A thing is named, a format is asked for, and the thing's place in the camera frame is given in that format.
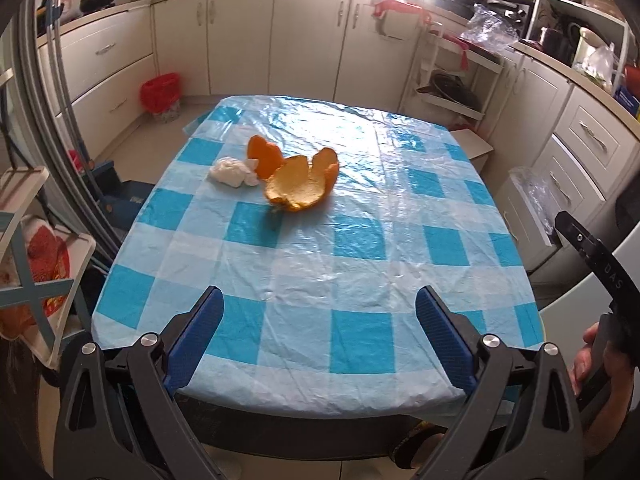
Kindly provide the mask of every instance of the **table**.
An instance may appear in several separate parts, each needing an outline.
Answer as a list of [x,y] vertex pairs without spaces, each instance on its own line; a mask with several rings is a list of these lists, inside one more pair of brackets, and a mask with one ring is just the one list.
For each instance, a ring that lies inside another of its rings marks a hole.
[[[261,134],[285,156],[340,160],[315,208],[272,209],[261,186],[212,182]],[[93,316],[103,348],[159,332],[207,285],[225,314],[185,396],[313,419],[452,416],[453,388],[415,318],[432,285],[512,346],[537,348],[538,311],[511,237],[476,170],[441,126],[379,110],[242,96],[195,128],[140,211]]]

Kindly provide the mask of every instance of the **red plastic bag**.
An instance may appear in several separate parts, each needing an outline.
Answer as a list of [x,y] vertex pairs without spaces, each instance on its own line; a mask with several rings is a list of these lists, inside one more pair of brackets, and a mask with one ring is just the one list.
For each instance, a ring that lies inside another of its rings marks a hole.
[[180,98],[180,75],[171,72],[150,79],[140,87],[140,102],[148,112],[161,114]]

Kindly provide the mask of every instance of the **blue checkered tablecloth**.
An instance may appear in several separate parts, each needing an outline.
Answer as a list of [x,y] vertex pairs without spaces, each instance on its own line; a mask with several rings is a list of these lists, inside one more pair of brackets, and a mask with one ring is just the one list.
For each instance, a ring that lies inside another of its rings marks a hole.
[[[262,186],[212,182],[261,134],[285,156],[338,153],[315,208],[272,209]],[[104,348],[159,332],[207,285],[225,314],[185,394],[291,416],[453,413],[453,388],[414,313],[433,285],[508,344],[542,329],[511,237],[465,153],[440,126],[284,97],[224,99],[169,165],[129,232],[93,316]]]

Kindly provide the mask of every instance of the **silver bolt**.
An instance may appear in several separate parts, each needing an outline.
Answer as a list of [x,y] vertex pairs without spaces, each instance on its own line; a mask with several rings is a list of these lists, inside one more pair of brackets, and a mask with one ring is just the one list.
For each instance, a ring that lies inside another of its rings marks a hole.
[[153,346],[158,342],[158,334],[149,332],[140,338],[140,344],[142,346]]
[[82,353],[89,355],[95,352],[95,343],[85,343],[82,345]]
[[545,352],[549,355],[558,355],[558,347],[553,343],[547,343],[545,345]]
[[495,348],[500,344],[500,338],[497,335],[487,334],[482,338],[482,342],[484,343],[484,346]]

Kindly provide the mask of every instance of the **crumpled tissue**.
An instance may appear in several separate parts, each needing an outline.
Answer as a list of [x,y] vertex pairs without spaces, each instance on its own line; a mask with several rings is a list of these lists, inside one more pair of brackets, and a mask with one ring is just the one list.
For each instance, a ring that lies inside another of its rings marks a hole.
[[258,176],[255,174],[257,166],[258,160],[256,158],[242,161],[231,156],[224,156],[209,168],[209,178],[231,187],[240,187],[243,182],[248,186],[257,186]]

